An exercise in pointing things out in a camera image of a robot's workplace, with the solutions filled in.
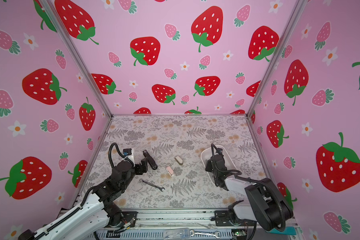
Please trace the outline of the black stapler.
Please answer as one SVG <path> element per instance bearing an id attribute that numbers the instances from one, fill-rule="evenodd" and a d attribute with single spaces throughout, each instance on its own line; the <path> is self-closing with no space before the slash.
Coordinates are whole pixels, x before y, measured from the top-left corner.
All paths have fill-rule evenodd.
<path id="1" fill-rule="evenodd" d="M 147 163 L 150 165 L 150 167 L 153 170 L 157 170 L 158 169 L 158 165 L 156 164 L 155 160 L 153 159 L 153 157 L 148 153 L 147 150 L 143 151 L 143 155 L 147 161 Z"/>

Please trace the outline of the white plastic tray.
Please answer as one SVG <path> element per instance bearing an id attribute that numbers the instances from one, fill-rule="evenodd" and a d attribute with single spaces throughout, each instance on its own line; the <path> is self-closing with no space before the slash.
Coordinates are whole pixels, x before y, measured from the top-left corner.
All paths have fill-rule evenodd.
<path id="1" fill-rule="evenodd" d="M 202 151 L 201 160 L 210 180 L 217 187 L 224 188 L 227 178 L 240 173 L 222 145 L 211 144 L 210 148 Z"/>

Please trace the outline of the pink mini stapler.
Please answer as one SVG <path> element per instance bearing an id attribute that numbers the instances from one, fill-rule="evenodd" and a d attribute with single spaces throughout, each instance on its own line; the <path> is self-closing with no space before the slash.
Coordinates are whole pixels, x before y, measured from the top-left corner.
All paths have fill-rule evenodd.
<path id="1" fill-rule="evenodd" d="M 166 170 L 171 177 L 175 175 L 174 170 L 170 166 L 167 166 Z"/>

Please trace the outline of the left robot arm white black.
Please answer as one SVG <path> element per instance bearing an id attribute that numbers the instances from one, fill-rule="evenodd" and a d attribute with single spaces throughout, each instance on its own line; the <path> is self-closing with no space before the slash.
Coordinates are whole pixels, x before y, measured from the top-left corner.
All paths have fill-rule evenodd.
<path id="1" fill-rule="evenodd" d="M 33 232 L 26 230 L 20 240 L 82 240 L 104 227 L 116 227 L 122 233 L 136 222 L 137 213 L 122 210 L 115 204 L 136 175 L 143 175 L 151 167 L 157 169 L 155 160 L 148 151 L 139 164 L 134 162 L 133 149 L 120 151 L 116 143 L 109 147 L 108 158 L 111 175 L 100 184 L 89 188 L 83 200 L 64 215 Z"/>

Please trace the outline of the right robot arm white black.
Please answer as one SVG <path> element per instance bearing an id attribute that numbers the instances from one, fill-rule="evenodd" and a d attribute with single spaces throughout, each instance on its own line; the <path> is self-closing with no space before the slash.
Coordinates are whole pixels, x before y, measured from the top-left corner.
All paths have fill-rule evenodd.
<path id="1" fill-rule="evenodd" d="M 242 194 L 249 201 L 248 204 L 236 201 L 228 206 L 224 215 L 216 214 L 217 224 L 240 226 L 250 221 L 258 223 L 266 231 L 275 229 L 283 232 L 286 229 L 287 220 L 294 217 L 293 210 L 271 179 L 242 177 L 227 150 L 220 145 L 211 144 L 201 153 L 201 160 L 216 187 Z"/>

